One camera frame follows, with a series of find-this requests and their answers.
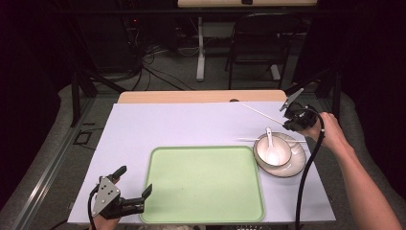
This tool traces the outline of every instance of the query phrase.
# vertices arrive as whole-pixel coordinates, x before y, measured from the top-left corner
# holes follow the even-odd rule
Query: table
[[[254,0],[252,5],[244,5],[241,0],[178,0],[179,8],[241,8],[241,7],[314,7],[317,0]],[[199,57],[197,61],[196,80],[204,80],[205,51],[203,45],[204,36],[228,37],[231,36],[233,24],[220,23],[214,26],[211,32],[205,30],[202,17],[198,17]],[[274,80],[281,78],[276,65],[271,67]]]
[[[113,173],[122,165],[127,165],[127,172],[117,184],[122,197],[140,196],[145,186],[149,156],[156,147],[252,147],[253,142],[241,142],[237,137],[258,137],[266,126],[297,140],[305,139],[239,102],[229,103],[230,100],[239,100],[275,119],[283,119],[279,108],[285,95],[281,90],[124,92],[114,104],[68,221],[88,223],[86,203],[90,191],[99,176]],[[307,144],[301,145],[308,158]],[[259,169],[266,210],[261,223],[294,222],[300,175],[280,178]],[[301,220],[335,220],[315,166],[310,168],[304,186]],[[139,215],[123,217],[121,223],[144,224]]]

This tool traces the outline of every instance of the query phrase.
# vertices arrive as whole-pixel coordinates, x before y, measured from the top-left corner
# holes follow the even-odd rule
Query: white spoon
[[[278,151],[274,147],[272,129],[270,127],[266,128],[266,135],[268,136],[268,151],[265,161],[270,165],[278,166],[280,164],[280,157]]]

